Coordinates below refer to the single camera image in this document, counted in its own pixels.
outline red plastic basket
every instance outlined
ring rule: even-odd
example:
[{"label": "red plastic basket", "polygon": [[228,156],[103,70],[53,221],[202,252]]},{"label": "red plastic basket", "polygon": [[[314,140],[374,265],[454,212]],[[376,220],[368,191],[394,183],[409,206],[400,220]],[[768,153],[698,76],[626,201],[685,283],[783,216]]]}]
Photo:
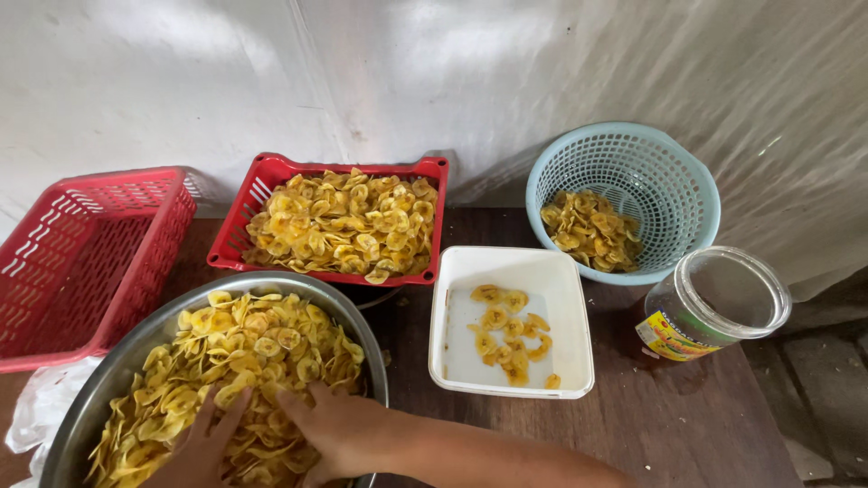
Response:
[{"label": "red plastic basket", "polygon": [[196,204],[184,171],[60,180],[0,247],[0,373],[105,354],[156,309]]},{"label": "red plastic basket", "polygon": [[352,283],[377,287],[398,287],[415,283],[430,285],[437,278],[437,263],[440,258],[440,234],[443,227],[443,209],[446,196],[446,179],[449,174],[449,161],[442,157],[424,157],[413,164],[315,164],[291,161],[275,153],[262,153],[253,159],[247,177],[241,183],[241,189],[229,216],[223,222],[217,239],[208,253],[208,264],[214,267],[228,267],[238,271],[256,271],[261,269],[280,269],[292,271],[285,267],[262,267],[247,264],[241,260],[241,252],[253,246],[245,227],[263,209],[263,204],[271,196],[272,190],[286,183],[297,174],[320,175],[327,169],[335,173],[349,173],[352,168],[359,168],[366,175],[382,177],[396,175],[404,181],[412,181],[426,176],[432,187],[440,196],[434,214],[434,233],[431,236],[431,264],[421,274],[389,278],[380,285],[372,285],[360,274],[327,273],[311,271],[307,275],[322,281],[337,283]]}]

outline hand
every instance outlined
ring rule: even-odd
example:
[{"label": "hand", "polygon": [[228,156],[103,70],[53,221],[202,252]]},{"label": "hand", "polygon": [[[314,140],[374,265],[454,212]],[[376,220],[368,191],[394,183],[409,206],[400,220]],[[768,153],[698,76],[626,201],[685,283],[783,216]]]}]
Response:
[{"label": "hand", "polygon": [[141,484],[141,488],[214,488],[229,486],[220,479],[220,463],[229,439],[241,422],[241,415],[250,402],[251,390],[245,388],[227,410],[220,423],[211,426],[214,420],[214,395],[211,388],[196,420],[188,427],[174,445],[169,461],[153,476]]},{"label": "hand", "polygon": [[337,478],[355,478],[388,471],[402,425],[411,415],[389,410],[375,400],[335,393],[321,382],[308,385],[316,400],[311,408],[292,392],[281,391],[277,401],[286,415],[322,455],[307,473],[304,488],[315,488]]}]

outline wooden table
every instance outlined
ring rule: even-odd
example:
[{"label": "wooden table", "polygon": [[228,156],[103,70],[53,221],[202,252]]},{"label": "wooden table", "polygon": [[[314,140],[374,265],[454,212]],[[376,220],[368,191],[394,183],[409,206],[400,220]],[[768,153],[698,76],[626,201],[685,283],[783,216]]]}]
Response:
[{"label": "wooden table", "polygon": [[[162,302],[233,273],[205,262],[219,227],[216,220],[194,221]],[[540,247],[519,208],[449,209],[443,248],[455,245]],[[609,328],[613,312],[632,305],[648,288],[588,280],[582,285],[596,382],[578,400],[510,399],[436,386],[427,366],[430,287],[405,287],[396,297],[364,310],[380,347],[391,353],[386,368],[391,407],[564,445],[631,474],[640,486],[802,485],[740,347],[653,375],[634,370],[637,365],[615,351]],[[20,389],[22,377],[0,375],[0,386],[7,393],[12,384]],[[0,404],[0,423],[8,423],[11,407],[12,402]],[[10,458],[0,452],[0,485],[26,474],[26,462],[25,456]],[[381,475],[376,483],[418,485],[392,475]]]}]

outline white plastic bag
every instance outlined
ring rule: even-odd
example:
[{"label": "white plastic bag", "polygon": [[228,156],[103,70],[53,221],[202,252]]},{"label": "white plastic bag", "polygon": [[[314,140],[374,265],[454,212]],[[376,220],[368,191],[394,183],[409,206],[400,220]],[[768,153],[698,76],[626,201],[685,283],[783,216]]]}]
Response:
[{"label": "white plastic bag", "polygon": [[12,426],[6,432],[6,445],[16,454],[39,445],[30,460],[30,475],[11,488],[37,488],[45,459],[57,429],[72,400],[102,358],[84,358],[60,366],[41,367],[33,373],[15,405]]}]

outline round blue basket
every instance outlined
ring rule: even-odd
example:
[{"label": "round blue basket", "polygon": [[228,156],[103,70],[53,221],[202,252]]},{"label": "round blue basket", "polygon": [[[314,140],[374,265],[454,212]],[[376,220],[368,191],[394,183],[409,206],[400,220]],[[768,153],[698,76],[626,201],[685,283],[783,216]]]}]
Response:
[{"label": "round blue basket", "polygon": [[639,221],[639,271],[579,274],[611,285],[648,285],[665,278],[684,254],[710,246],[720,224],[720,196],[708,168],[657,129],[628,122],[580,127],[546,148],[528,179],[525,207],[536,238],[558,250],[540,209],[558,190],[590,189],[619,214]]}]

